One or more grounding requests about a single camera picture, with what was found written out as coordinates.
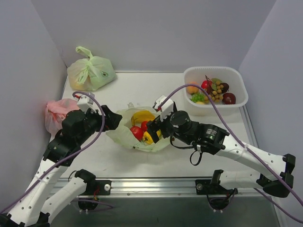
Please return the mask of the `yellow bell pepper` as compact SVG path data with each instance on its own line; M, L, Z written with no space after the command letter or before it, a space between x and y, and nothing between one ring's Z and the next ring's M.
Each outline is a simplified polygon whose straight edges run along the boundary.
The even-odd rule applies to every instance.
M159 137L159 139L160 139L160 138L161 138L161 131L160 131L160 130L157 131L157 135L158 135L158 137ZM150 135L147 131L145 131L144 134L143 134L143 141L144 141L145 143L147 143L148 145L151 145L151 144L154 143L154 141L153 141L151 135Z

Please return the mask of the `red tomato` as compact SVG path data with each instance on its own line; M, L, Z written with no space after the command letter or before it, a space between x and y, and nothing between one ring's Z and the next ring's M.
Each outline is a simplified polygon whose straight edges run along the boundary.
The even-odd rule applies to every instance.
M130 128L130 131L134 135L137 140L142 140L143 138L143 130L138 126L133 126Z

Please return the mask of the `yellow banana bunch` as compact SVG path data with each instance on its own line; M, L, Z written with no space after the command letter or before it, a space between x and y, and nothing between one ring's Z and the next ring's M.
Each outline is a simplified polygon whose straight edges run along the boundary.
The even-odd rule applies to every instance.
M131 123L132 126L136 124L141 124L144 121L153 121L155 116L148 110L141 110L132 115Z

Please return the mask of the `light green fruit bag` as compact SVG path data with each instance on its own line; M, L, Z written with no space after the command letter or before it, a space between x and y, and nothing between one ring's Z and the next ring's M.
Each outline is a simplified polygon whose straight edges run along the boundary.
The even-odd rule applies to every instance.
M106 135L116 144L121 145L127 149L137 149L144 152L157 152L169 145L169 138L164 139L162 136L157 143L148 145L146 142L139 141L130 131L132 127L131 117L139 111L149 111L154 116L158 116L154 109L148 106L135 107L132 103L128 104L127 109L116 111L117 114L122 116L119 126L114 131L107 131Z

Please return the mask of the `brown longan bunch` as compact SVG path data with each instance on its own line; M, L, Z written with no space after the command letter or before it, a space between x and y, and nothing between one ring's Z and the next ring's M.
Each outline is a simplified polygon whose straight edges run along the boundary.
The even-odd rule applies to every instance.
M220 89L220 84L222 83L222 81L218 78L210 78L207 75L205 75L205 80L209 80L212 82L211 85L211 89L209 89L207 92L207 94L212 98L212 100L215 103L220 103L222 102L223 99L223 94L222 91Z

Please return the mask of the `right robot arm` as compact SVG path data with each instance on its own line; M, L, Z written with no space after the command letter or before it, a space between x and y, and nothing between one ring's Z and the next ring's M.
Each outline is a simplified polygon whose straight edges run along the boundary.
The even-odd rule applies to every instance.
M215 170L209 183L202 185L205 194L223 194L235 188L262 189L279 198L289 195L294 184L292 171L295 156L274 155L257 147L237 141L228 131L216 125L190 120L185 111L173 112L166 119L158 116L147 123L147 132L157 143L160 131L164 138L178 139L200 155L208 153L229 158L249 167L248 171Z

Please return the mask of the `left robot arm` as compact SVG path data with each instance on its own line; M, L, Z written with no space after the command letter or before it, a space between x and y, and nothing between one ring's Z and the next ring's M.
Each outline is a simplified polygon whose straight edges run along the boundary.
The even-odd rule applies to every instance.
M1 211L2 227L27 227L38 222L42 207L51 190L84 149L82 144L95 132L115 130L122 116L106 105L99 110L74 110L67 113L54 139L48 144L40 166L24 195Z

